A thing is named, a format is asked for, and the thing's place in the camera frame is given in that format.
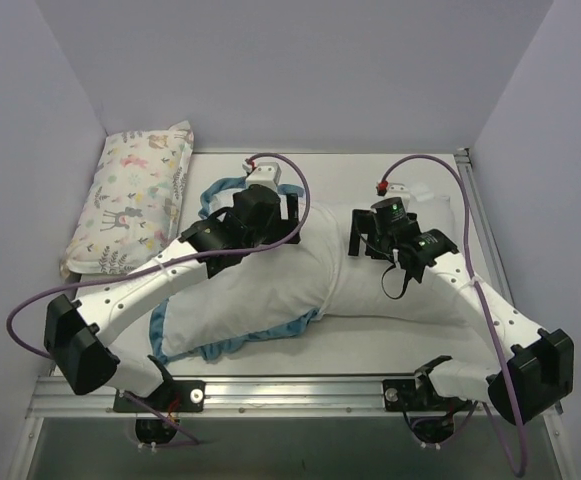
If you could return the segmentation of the white pillow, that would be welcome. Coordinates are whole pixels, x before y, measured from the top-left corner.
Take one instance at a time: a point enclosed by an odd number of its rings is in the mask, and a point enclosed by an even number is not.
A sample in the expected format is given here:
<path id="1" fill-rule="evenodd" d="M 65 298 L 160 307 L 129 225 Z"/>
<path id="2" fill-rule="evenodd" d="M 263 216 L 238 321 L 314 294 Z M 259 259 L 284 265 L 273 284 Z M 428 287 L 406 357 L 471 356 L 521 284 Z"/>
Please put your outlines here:
<path id="1" fill-rule="evenodd" d="M 363 204 L 332 204 L 342 244 L 339 274 L 325 313 L 342 317 L 384 317 L 416 323 L 462 326 L 465 321 L 432 290 L 412 280 L 402 298 L 405 272 L 387 260 L 348 254 L 352 211 Z"/>

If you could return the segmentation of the blue white plush pillowcase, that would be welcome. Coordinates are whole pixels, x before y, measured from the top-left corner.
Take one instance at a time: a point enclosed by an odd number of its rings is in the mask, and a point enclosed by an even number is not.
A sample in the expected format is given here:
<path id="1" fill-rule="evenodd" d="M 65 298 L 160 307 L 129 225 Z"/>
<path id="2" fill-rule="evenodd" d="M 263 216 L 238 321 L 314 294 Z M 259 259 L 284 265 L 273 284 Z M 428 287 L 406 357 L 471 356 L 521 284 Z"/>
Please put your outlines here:
<path id="1" fill-rule="evenodd" d="M 299 336 L 322 318 L 335 296 L 343 242 L 332 207 L 301 201 L 299 208 L 308 218 L 298 244 L 250 255 L 152 311 L 158 360 L 215 361 L 249 342 Z"/>

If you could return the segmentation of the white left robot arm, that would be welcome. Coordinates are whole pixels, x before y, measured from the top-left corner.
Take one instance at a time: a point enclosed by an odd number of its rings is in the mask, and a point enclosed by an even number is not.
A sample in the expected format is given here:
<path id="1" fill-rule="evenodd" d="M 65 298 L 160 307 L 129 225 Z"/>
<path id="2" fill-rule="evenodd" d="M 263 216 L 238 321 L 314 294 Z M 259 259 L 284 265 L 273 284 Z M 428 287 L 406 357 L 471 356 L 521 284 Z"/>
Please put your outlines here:
<path id="1" fill-rule="evenodd" d="M 74 394 L 109 386 L 136 395 L 150 411 L 169 405 L 176 387 L 163 363 L 114 348 L 117 338 L 168 297 L 239 264 L 251 252 L 300 240 L 305 217 L 297 194 L 251 185 L 232 199 L 232 205 L 193 223 L 112 286 L 75 300 L 60 295 L 49 303 L 45 348 Z"/>

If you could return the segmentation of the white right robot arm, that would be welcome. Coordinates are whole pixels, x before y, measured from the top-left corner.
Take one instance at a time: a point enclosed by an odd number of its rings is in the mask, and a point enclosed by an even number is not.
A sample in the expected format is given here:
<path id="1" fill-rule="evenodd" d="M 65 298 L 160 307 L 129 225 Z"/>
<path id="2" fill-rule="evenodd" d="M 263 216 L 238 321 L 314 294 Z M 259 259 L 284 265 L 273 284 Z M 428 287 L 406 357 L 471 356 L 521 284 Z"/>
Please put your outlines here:
<path id="1" fill-rule="evenodd" d="M 417 282 L 493 348 L 498 369 L 449 355 L 417 369 L 413 395 L 420 406 L 435 409 L 447 398 L 483 402 L 510 424 L 524 425 L 572 392 L 571 337 L 520 313 L 474 272 L 442 231 L 422 231 L 400 198 L 353 211 L 348 253 L 389 261 L 406 283 Z"/>

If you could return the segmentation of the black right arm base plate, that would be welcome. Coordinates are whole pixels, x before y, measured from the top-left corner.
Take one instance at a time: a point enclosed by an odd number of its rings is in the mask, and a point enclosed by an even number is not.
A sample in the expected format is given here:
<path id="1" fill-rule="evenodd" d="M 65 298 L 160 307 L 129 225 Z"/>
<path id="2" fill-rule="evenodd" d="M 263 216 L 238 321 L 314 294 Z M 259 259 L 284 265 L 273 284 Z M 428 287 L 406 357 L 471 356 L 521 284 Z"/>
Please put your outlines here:
<path id="1" fill-rule="evenodd" d="M 413 378 L 382 381 L 383 404 L 387 412 L 458 412 L 466 401 L 456 397 L 442 398 L 424 386 L 416 386 Z"/>

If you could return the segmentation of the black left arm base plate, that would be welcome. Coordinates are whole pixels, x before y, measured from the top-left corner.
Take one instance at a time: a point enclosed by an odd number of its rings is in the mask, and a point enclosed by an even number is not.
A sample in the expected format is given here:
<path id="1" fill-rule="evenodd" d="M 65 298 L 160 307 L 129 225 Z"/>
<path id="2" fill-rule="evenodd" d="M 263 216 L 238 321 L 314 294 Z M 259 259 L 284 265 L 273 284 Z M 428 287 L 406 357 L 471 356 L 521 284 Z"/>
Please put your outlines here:
<path id="1" fill-rule="evenodd" d="M 206 383 L 201 380 L 174 380 L 161 385 L 148 397 L 137 399 L 161 413 L 199 413 L 203 411 Z M 126 393 L 117 392 L 112 410 L 116 413 L 139 413 L 145 408 Z"/>

